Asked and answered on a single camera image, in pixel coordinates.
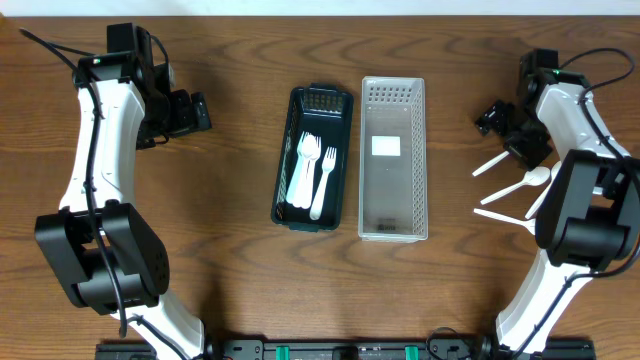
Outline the white plastic spoon lowest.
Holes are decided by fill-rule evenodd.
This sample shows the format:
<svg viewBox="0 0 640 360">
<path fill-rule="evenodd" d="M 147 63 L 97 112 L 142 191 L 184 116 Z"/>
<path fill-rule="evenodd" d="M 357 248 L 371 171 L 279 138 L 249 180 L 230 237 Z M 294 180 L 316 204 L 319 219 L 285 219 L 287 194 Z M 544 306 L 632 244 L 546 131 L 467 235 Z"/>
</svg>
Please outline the white plastic spoon lowest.
<svg viewBox="0 0 640 360">
<path fill-rule="evenodd" d="M 510 223 L 510 224 L 515 224 L 515 225 L 519 225 L 524 227 L 529 233 L 531 233 L 532 235 L 535 234 L 535 226 L 536 226 L 536 220 L 535 219 L 529 219 L 529 220 L 519 220 L 507 215 L 503 215 L 500 213 L 496 213 L 496 212 L 492 212 L 492 211 L 488 211 L 488 210 L 483 210 L 483 209 L 479 209 L 479 208 L 474 208 L 473 212 L 475 214 L 490 218 L 490 219 L 494 219 L 494 220 L 498 220 L 498 221 L 502 221 L 502 222 L 506 222 L 506 223 Z"/>
</svg>

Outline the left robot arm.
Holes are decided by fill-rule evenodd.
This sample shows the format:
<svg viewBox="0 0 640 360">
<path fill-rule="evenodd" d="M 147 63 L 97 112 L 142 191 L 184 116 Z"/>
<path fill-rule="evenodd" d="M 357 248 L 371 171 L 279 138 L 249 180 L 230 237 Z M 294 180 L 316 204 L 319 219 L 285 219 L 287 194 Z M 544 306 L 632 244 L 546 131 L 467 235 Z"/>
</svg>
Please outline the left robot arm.
<svg viewBox="0 0 640 360">
<path fill-rule="evenodd" d="M 160 40 L 133 23 L 110 25 L 102 54 L 71 65 L 81 120 L 74 167 L 57 212 L 35 238 L 69 301 L 118 320 L 148 343 L 147 359 L 212 359 L 201 319 L 169 287 L 166 248 L 135 205 L 138 151 L 211 126 L 206 100 L 156 64 Z"/>
</svg>

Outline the white plastic fork angled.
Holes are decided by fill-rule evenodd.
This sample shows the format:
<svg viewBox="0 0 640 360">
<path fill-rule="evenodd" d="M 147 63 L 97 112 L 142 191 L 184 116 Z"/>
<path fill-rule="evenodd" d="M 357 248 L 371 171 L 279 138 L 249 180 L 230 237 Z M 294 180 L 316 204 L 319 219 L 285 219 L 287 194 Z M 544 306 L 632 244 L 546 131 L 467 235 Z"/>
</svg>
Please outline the white plastic fork angled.
<svg viewBox="0 0 640 360">
<path fill-rule="evenodd" d="M 337 157 L 337 149 L 335 147 L 328 147 L 322 162 L 322 176 L 320 179 L 320 183 L 316 191 L 316 194 L 314 196 L 310 213 L 309 213 L 311 220 L 318 220 L 321 216 L 323 205 L 324 205 L 328 178 L 331 172 L 335 168 L 336 157 Z"/>
</svg>

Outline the white plastic fork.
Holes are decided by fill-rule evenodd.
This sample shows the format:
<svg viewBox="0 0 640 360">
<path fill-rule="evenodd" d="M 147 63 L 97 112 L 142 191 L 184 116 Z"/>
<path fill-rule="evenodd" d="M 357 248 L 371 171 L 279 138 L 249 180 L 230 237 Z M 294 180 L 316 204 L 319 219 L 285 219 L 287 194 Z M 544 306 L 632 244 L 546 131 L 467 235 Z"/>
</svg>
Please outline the white plastic fork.
<svg viewBox="0 0 640 360">
<path fill-rule="evenodd" d="M 304 186 L 302 195 L 300 198 L 300 205 L 303 209 L 309 209 L 311 207 L 313 186 L 315 180 L 316 162 L 319 159 L 322 151 L 322 143 L 320 136 L 314 136 L 314 149 L 307 160 L 307 173 L 304 180 Z"/>
</svg>

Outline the white plastic spoon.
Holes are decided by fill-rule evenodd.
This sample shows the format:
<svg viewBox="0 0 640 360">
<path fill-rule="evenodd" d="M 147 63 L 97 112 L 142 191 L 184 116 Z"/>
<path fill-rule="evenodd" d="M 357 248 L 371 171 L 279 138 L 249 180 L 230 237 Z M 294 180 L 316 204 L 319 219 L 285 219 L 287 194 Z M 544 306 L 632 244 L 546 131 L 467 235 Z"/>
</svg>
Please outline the white plastic spoon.
<svg viewBox="0 0 640 360">
<path fill-rule="evenodd" d="M 484 163 L 483 165 L 478 167 L 476 170 L 474 170 L 472 172 L 472 175 L 474 177 L 479 176 L 480 174 L 482 174 L 482 173 L 486 172 L 487 170 L 491 169 L 493 166 L 495 166 L 496 164 L 498 164 L 499 162 L 501 162 L 503 159 L 505 159 L 508 156 L 509 156 L 509 152 L 508 151 L 503 151 L 502 153 L 500 153 L 497 156 L 491 158 L 486 163 Z"/>
<path fill-rule="evenodd" d="M 538 209 L 540 208 L 542 202 L 544 201 L 545 197 L 547 196 L 557 174 L 560 171 L 562 162 L 558 161 L 552 168 L 550 171 L 550 182 L 547 185 L 547 187 L 543 190 L 543 192 L 536 198 L 536 200 L 533 202 L 533 204 L 531 205 L 531 207 L 529 208 L 529 210 L 527 211 L 527 213 L 525 214 L 525 218 L 526 219 L 530 219 L 533 217 L 533 215 L 538 211 Z"/>
<path fill-rule="evenodd" d="M 293 201 L 293 205 L 296 208 L 307 208 L 307 198 L 310 192 L 308 187 L 311 185 L 310 178 L 312 176 L 313 164 L 318 159 L 320 151 L 321 140 L 308 133 L 304 137 L 303 147 L 301 150 L 303 162 L 299 171 L 298 184 Z"/>
<path fill-rule="evenodd" d="M 538 166 L 533 170 L 527 171 L 519 182 L 485 197 L 480 201 L 480 204 L 486 205 L 488 203 L 491 203 L 524 186 L 542 185 L 550 178 L 550 174 L 551 174 L 551 171 L 549 168 Z"/>
</svg>

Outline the pale green plastic fork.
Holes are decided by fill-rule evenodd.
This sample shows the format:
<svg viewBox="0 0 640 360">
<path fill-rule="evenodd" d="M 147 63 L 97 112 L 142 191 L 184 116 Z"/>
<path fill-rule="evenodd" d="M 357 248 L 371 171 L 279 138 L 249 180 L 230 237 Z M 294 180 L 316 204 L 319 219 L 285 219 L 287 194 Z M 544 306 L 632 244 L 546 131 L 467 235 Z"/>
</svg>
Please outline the pale green plastic fork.
<svg viewBox="0 0 640 360">
<path fill-rule="evenodd" d="M 294 199 L 295 199 L 295 195 L 296 195 L 296 191 L 297 191 L 297 186 L 298 186 L 298 182 L 299 182 L 299 176 L 300 176 L 300 171 L 302 168 L 302 163 L 304 160 L 304 157 L 302 155 L 302 149 L 304 147 L 304 142 L 306 137 L 309 135 L 308 132 L 303 132 L 301 134 L 301 137 L 299 139 L 298 142 L 298 146 L 297 146 L 297 160 L 296 160 L 296 165 L 294 167 L 294 172 L 293 175 L 291 177 L 291 181 L 288 185 L 288 190 L 287 190 L 287 194 L 286 194 L 286 201 L 289 204 L 293 204 L 294 203 Z"/>
</svg>

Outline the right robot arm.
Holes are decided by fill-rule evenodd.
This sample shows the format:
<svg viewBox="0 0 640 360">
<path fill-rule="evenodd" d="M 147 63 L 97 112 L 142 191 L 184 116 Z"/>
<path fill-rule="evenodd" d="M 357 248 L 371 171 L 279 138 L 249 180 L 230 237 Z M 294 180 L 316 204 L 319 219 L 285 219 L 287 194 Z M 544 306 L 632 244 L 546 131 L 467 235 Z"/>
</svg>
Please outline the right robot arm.
<svg viewBox="0 0 640 360">
<path fill-rule="evenodd" d="M 474 359 L 542 359 L 548 336 L 594 279 L 626 272 L 639 258 L 639 161 L 611 135 L 593 102 L 596 85 L 552 49 L 519 62 L 516 104 L 496 101 L 475 122 L 496 132 L 528 170 L 551 152 L 560 167 L 523 226 L 538 251 L 513 300 L 479 341 Z"/>
</svg>

